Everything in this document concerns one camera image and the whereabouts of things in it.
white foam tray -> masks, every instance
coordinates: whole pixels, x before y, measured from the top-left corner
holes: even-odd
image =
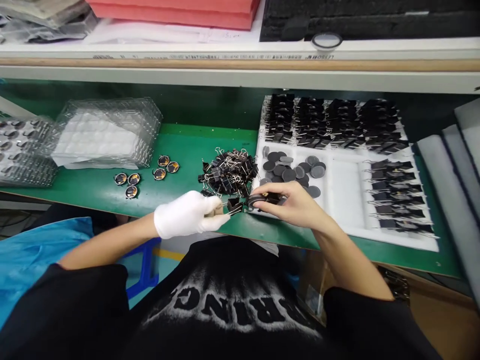
[[[252,181],[252,190],[260,186],[260,179],[265,177],[263,164],[267,161],[262,154],[264,146],[268,146],[270,152],[282,151],[287,156],[293,158],[292,169],[299,163],[302,163],[310,155],[314,155],[326,165],[325,176],[322,178],[312,178],[310,174],[309,185],[317,186],[321,195],[315,201],[340,225],[347,234],[375,240],[384,243],[390,243],[405,246],[414,249],[439,251],[437,240],[434,237],[422,235],[413,232],[398,232],[395,230],[380,228],[379,220],[371,216],[375,214],[375,206],[369,202],[373,201],[372,194],[367,190],[372,189],[371,173],[365,170],[370,169],[368,161],[378,162],[389,159],[392,162],[410,161],[415,173],[416,180],[412,183],[420,184],[419,171],[415,164],[414,154],[410,148],[398,151],[391,155],[381,155],[368,151],[366,147],[357,149],[332,148],[328,145],[325,149],[308,148],[296,146],[295,144],[274,143],[265,140],[265,114],[266,106],[270,101],[270,96],[265,97],[262,107],[262,118],[260,121],[260,130],[258,132],[258,142],[256,147],[256,162],[258,164],[258,174]],[[425,197],[425,194],[416,193],[415,196]],[[425,214],[425,222],[431,222],[430,212],[426,205],[417,206]],[[275,218],[265,212],[254,210],[255,215]]]

hand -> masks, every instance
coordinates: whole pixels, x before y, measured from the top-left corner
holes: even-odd
[[[189,191],[168,204],[159,205],[153,213],[153,223],[162,239],[217,231],[230,215],[204,215],[221,206],[222,200],[217,196],[205,197],[198,191]]]
[[[257,187],[251,195],[262,193],[278,193],[288,197],[283,205],[257,201],[253,206],[289,224],[316,230],[326,235],[340,229],[335,220],[315,202],[298,181],[269,182]]]

white glove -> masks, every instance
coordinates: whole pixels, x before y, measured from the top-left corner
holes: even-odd
[[[230,215],[204,215],[220,206],[222,200],[217,196],[205,197],[192,190],[168,204],[159,205],[153,214],[153,222],[162,239],[217,231],[230,219]]]

white graphic print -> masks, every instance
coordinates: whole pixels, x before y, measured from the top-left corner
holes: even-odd
[[[160,300],[142,326],[160,317],[179,322],[194,318],[242,333],[296,330],[320,336],[312,320],[282,296],[272,279],[262,278],[255,284],[240,279],[226,286],[216,277],[206,276],[204,268],[194,270],[170,296]]]

forearm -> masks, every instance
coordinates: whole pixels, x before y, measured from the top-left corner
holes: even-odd
[[[67,253],[58,264],[66,270],[114,264],[151,239],[152,233],[155,233],[153,214],[149,214],[92,237]]]
[[[312,231],[340,287],[370,298],[393,300],[377,268],[338,225],[327,232]]]

